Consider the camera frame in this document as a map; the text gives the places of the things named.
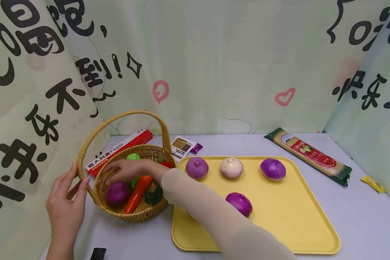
purple wrapper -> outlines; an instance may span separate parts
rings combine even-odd
[[[194,146],[194,148],[192,148],[190,153],[197,154],[199,152],[199,150],[202,149],[202,147],[203,147],[202,145],[200,145],[199,143],[196,143],[196,145]]]

red pasta box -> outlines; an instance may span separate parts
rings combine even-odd
[[[99,156],[99,158],[90,162],[88,165],[85,166],[85,169],[87,169],[89,174],[96,177],[97,174],[100,172],[102,166],[113,156],[127,148],[134,147],[135,145],[145,144],[152,139],[152,133],[149,130],[142,128],[131,136],[124,139],[122,142],[115,145],[110,150],[106,151],[104,154]]]

black object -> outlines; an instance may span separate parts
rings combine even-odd
[[[105,248],[94,248],[94,251],[92,252],[91,259],[90,260],[104,260],[105,252],[107,249]]]
[[[160,188],[160,185],[158,184],[152,193],[146,194],[144,200],[150,206],[154,206],[157,203],[159,203],[162,198],[163,198],[163,190],[162,188]]]

sleeve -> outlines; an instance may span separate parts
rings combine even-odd
[[[213,238],[225,260],[296,260],[271,233],[256,226],[230,203],[178,169],[162,177],[170,204],[184,208]]]

table surface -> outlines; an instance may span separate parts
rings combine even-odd
[[[336,184],[300,159],[263,138],[263,134],[183,137],[203,145],[204,148],[197,156],[284,156],[297,165],[341,239],[341,249],[336,255],[297,255],[298,259],[390,259],[390,198],[386,194],[378,194],[360,181],[365,173],[328,134],[295,135],[323,153],[350,166],[353,171],[348,181],[348,188]],[[112,137],[105,150],[124,138],[124,136]],[[161,137],[154,136],[149,144],[161,145],[161,142]],[[170,205],[150,221],[127,224],[100,210],[88,195],[85,219],[75,244],[75,259],[89,260],[95,247],[107,249],[105,260],[222,259],[219,253],[185,252],[178,249],[170,234],[172,213],[173,206]],[[41,260],[45,260],[46,254],[47,249],[42,254]]]

